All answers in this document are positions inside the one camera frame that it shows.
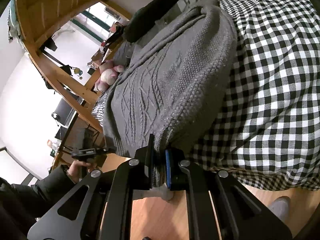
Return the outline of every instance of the gray knit sweater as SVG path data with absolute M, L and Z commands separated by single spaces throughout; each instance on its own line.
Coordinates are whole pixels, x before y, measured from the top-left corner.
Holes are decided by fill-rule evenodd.
M 220 110 L 236 52 L 229 15 L 196 5 L 161 30 L 108 89 L 104 135 L 117 154 L 134 157 L 155 135 L 158 159 L 169 143 L 188 152 Z M 165 179 L 164 165 L 154 184 Z

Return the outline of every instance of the checkered bedsheet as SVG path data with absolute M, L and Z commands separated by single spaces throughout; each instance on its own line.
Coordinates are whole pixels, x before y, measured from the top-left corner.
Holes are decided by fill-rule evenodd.
M 187 158 L 267 190 L 320 189 L 320 18 L 309 0 L 220 0 L 237 53 L 221 112 Z M 93 114 L 102 122 L 102 96 Z

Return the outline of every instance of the stuffed bear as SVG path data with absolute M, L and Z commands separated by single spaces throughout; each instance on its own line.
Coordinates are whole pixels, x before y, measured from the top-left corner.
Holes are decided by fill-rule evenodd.
M 113 60 L 107 60 L 100 65 L 101 76 L 95 84 L 95 88 L 101 92 L 106 91 L 116 81 L 118 74 L 124 71 L 124 67 L 121 65 L 114 66 Z

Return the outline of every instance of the wooden bunk bed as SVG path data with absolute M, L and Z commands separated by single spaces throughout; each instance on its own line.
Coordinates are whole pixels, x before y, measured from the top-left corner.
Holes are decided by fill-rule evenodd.
M 110 0 L 16 0 L 16 12 L 23 43 L 41 75 L 79 113 L 80 118 L 102 132 L 98 120 L 91 115 L 91 108 L 99 96 L 92 91 L 95 82 L 100 77 L 99 69 L 93 73 L 85 85 L 82 85 L 39 50 L 41 45 L 71 18 L 99 1 L 118 15 L 128 20 L 131 18 L 130 13 Z M 119 45 L 111 51 L 108 58 L 113 57 Z M 61 84 L 68 86 L 91 107 L 81 106 Z

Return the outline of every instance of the metal screw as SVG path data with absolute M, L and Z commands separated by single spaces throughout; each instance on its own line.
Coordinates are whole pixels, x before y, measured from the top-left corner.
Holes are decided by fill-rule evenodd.
M 218 175 L 222 178 L 228 177 L 228 172 L 227 171 L 219 171 Z
M 182 167 L 188 167 L 188 166 L 190 165 L 190 161 L 188 161 L 188 160 L 183 160 L 183 161 L 180 162 L 180 165 L 181 165 Z
M 129 160 L 129 165 L 130 166 L 136 166 L 138 164 L 139 164 L 139 160 L 138 159 Z
M 91 171 L 91 177 L 96 178 L 96 177 L 99 177 L 100 174 L 101 174 L 101 171 L 99 171 L 99 170 Z

